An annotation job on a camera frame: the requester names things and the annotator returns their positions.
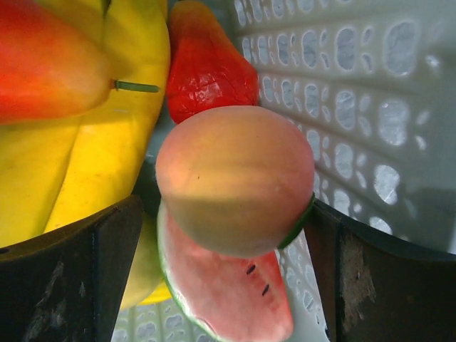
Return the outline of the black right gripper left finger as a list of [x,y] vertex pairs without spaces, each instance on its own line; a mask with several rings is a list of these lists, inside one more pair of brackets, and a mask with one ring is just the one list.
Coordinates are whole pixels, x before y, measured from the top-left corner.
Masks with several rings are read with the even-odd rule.
[[131,195],[1,248],[2,341],[110,341],[143,219]]

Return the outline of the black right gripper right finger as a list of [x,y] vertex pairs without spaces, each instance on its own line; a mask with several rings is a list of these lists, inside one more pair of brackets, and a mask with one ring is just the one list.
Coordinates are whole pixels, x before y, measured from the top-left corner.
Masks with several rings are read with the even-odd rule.
[[454,341],[455,255],[317,200],[304,227],[330,341]]

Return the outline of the red toy pear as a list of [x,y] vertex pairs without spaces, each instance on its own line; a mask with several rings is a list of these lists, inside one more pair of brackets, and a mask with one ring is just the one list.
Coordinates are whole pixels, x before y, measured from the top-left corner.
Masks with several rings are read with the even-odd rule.
[[94,42],[35,1],[1,2],[1,124],[80,115],[112,90],[159,87],[114,78]]

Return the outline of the yellow toy mango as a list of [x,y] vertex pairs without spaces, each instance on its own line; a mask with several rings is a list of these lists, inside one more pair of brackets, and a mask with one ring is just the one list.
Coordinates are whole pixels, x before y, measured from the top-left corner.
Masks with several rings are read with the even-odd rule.
[[149,297],[162,280],[156,220],[147,213],[142,218],[138,245],[120,304],[121,311],[150,303]]

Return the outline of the red toy wax apple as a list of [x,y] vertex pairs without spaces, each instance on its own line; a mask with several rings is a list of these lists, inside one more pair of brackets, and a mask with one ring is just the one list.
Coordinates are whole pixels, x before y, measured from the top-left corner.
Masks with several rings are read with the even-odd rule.
[[170,12],[168,29],[171,65],[166,94],[174,123],[210,108],[258,104],[256,70],[207,5],[178,1]]

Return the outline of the pink toy peach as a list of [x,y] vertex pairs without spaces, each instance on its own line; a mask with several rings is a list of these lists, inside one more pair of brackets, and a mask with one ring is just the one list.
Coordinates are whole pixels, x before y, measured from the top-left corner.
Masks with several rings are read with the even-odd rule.
[[155,164],[170,216],[204,248],[253,257],[288,244],[314,193],[314,154],[281,115],[236,105],[198,113]]

